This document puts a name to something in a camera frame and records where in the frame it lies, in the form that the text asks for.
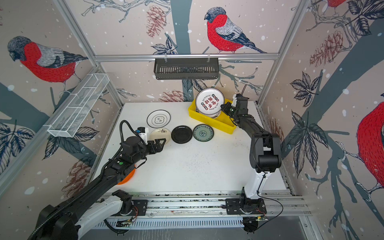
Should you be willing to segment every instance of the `bird head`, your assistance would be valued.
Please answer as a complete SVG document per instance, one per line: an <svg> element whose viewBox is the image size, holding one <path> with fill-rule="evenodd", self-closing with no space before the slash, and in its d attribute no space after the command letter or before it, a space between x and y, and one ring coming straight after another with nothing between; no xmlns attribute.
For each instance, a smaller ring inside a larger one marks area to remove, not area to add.
<svg viewBox="0 0 384 240"><path fill-rule="evenodd" d="M214 19L219 15L226 15L224 8L214 7L207 11L207 14L204 17L204 20L208 20L209 23L212 23Z"/></svg>
<svg viewBox="0 0 384 240"><path fill-rule="evenodd" d="M11 39L8 42L8 51L13 61L20 59L21 61L26 61L24 54L24 47L32 41L29 38L24 36L17 36Z"/></svg>

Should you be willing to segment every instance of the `black metal basket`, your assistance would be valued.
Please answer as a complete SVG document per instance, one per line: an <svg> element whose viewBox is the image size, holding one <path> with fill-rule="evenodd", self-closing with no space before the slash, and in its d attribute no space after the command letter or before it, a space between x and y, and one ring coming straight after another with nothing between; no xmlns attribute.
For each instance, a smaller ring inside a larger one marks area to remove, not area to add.
<svg viewBox="0 0 384 240"><path fill-rule="evenodd" d="M218 58L156 58L154 73L157 80L216 79Z"/></svg>

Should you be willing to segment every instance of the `red bird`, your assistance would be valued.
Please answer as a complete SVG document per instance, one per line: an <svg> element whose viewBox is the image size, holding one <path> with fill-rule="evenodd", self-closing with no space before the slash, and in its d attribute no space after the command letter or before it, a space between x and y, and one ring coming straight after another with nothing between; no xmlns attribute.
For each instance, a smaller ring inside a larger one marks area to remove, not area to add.
<svg viewBox="0 0 384 240"><path fill-rule="evenodd" d="M346 152L344 145L339 143L345 155L351 155L360 159L367 169L376 178L377 184L371 190L367 190L359 182L356 184L361 186L367 192L368 198L365 201L371 201L371 193L377 189L384 188L384 102L380 103L372 112L365 116L358 127L358 154Z"/></svg>
<svg viewBox="0 0 384 240"><path fill-rule="evenodd" d="M224 8L214 7L208 10L204 20L208 20L208 39L217 47L218 52L250 48L265 53L258 49L243 33L243 30L236 26L227 16Z"/></svg>
<svg viewBox="0 0 384 240"><path fill-rule="evenodd" d="M51 83L63 83L72 75L79 62L88 59L79 54L51 48L32 42L29 38L17 36L9 41L8 51L13 61L17 59L36 77Z"/></svg>

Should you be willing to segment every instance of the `yellow plastic bin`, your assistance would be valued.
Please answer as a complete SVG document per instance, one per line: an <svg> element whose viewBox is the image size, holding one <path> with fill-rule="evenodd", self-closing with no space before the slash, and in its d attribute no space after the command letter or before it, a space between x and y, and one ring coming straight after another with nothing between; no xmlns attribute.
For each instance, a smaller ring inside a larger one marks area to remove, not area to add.
<svg viewBox="0 0 384 240"><path fill-rule="evenodd" d="M227 102L232 103L231 100L225 99L225 103ZM192 102L191 106L188 108L188 111L189 111L189 116L191 118L196 119L197 121L203 122L205 124L208 124L209 126L217 128L228 134L232 134L236 128L236 126L233 124L229 116L223 112L221 112L221 114L215 119L196 112L195 100Z"/></svg>

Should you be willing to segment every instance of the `black mounting plate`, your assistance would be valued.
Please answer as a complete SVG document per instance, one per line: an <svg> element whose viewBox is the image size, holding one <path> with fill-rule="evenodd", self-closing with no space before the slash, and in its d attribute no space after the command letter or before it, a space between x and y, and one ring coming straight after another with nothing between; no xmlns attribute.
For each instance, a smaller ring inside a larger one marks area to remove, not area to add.
<svg viewBox="0 0 384 240"><path fill-rule="evenodd" d="M227 207L228 215L243 215L243 214L266 214L264 200L247 199L244 207L241 207L240 199L226 199L225 206Z"/></svg>
<svg viewBox="0 0 384 240"><path fill-rule="evenodd" d="M138 216L145 216L145 213L147 212L148 200L131 200L131 201L132 201L132 210L128 213L128 215L125 215L125 216L136 216L136 212L133 209L133 207L137 207L139 211L139 213L137 214ZM112 216L121 217L120 212Z"/></svg>

